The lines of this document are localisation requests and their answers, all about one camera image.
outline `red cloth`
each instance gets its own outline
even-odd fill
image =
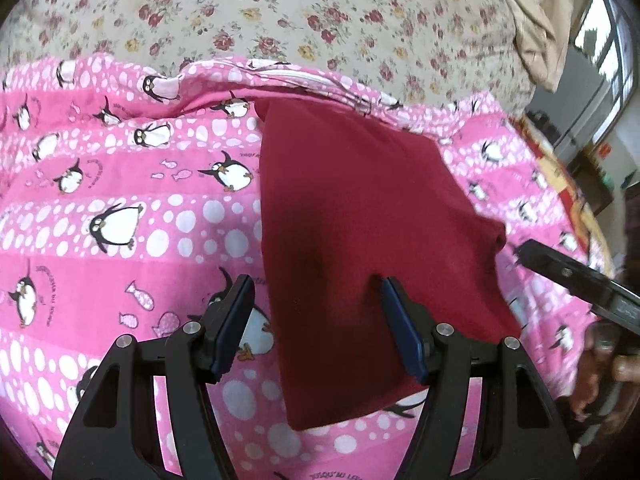
[[[386,325],[380,277],[468,337],[520,333],[495,273],[504,225],[476,215],[432,140],[316,102],[257,111],[262,254],[293,429],[422,389]]]

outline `penguin print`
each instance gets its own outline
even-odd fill
[[[240,191],[251,184],[254,176],[249,168],[237,160],[233,160],[227,152],[222,152],[225,156],[223,162],[216,162],[210,170],[198,170],[199,173],[212,175],[226,192]]]
[[[480,154],[482,155],[482,160],[485,162],[495,162],[497,164],[504,159],[500,152],[500,146],[491,140],[486,140],[484,142]]]
[[[533,182],[538,184],[538,187],[540,189],[546,189],[548,187],[545,176],[542,173],[540,173],[538,170],[533,170],[533,173],[531,174],[531,179]]]
[[[76,72],[76,62],[73,59],[68,61],[60,61],[58,67],[56,68],[56,79],[58,80],[58,84],[60,88],[64,88],[65,84],[73,84],[74,73]]]
[[[229,118],[240,118],[247,115],[249,111],[249,103],[244,99],[237,98],[233,92],[229,92],[231,94],[231,99],[226,101],[222,101],[219,105],[210,106],[210,110],[222,110]]]
[[[15,292],[9,292],[9,297],[15,301],[18,318],[20,319],[20,328],[24,328],[33,323],[36,316],[38,306],[38,294],[33,280],[28,276],[18,280],[15,286]]]
[[[538,215],[533,211],[531,204],[529,202],[521,202],[518,206],[518,215],[525,222],[535,223],[538,221]]]
[[[104,108],[94,114],[94,117],[100,119],[105,126],[115,126],[122,122],[118,116],[113,115],[109,110],[109,98],[107,96],[104,96]]]
[[[94,378],[95,371],[98,369],[97,366],[92,366],[91,368],[87,368],[87,370],[82,375],[82,379],[80,379],[79,383],[76,385],[76,397],[78,398],[78,402],[82,399],[86,389],[89,387],[89,381]]]
[[[56,150],[56,146],[58,145],[58,141],[60,140],[60,134],[47,134],[42,137],[36,147],[31,152],[33,158],[36,159],[36,162],[40,162],[44,158],[52,155]]]
[[[133,132],[133,142],[144,148],[159,148],[169,144],[171,134],[172,131],[169,124],[162,124],[155,128],[147,126],[144,129],[138,128]]]
[[[562,231],[560,233],[560,245],[567,251],[574,252],[578,248],[578,240],[573,233]]]
[[[558,347],[562,348],[562,352],[565,354],[574,348],[574,334],[565,324],[560,325],[556,330],[556,342],[549,349],[553,350]]]
[[[256,355],[266,354],[272,348],[273,331],[271,330],[271,323],[267,315],[254,305],[240,340],[238,360],[253,361]]]
[[[29,113],[29,107],[27,106],[27,101],[29,97],[27,95],[24,96],[24,104],[20,105],[18,111],[14,115],[14,120],[18,124],[18,128],[22,131],[27,130],[29,126],[31,126],[31,114]]]
[[[126,246],[133,249],[136,242],[136,228],[140,214],[144,211],[142,205],[122,207],[117,203],[110,206],[104,213],[93,217],[89,224],[89,234],[95,239],[103,253],[107,252],[107,245]]]
[[[62,175],[53,179],[53,182],[58,184],[60,193],[73,193],[78,190],[82,180],[84,179],[84,173],[80,169],[80,159],[76,160],[76,163],[65,171]]]
[[[402,418],[415,418],[415,415],[410,412],[410,410],[417,408],[427,398],[428,390],[424,390],[423,392],[418,392],[416,394],[405,397],[404,399],[398,400],[393,406],[389,406],[388,408],[384,408],[383,411],[395,413],[396,415],[401,416]]]
[[[180,98],[180,76],[171,79],[161,75],[148,75],[142,80],[142,91],[159,103]]]

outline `fish print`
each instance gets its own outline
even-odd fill
[[[125,292],[133,294],[133,297],[136,298],[139,306],[141,306],[145,310],[154,309],[154,298],[147,291],[136,288],[136,280],[133,280],[131,283],[129,283],[129,286],[126,288]]]

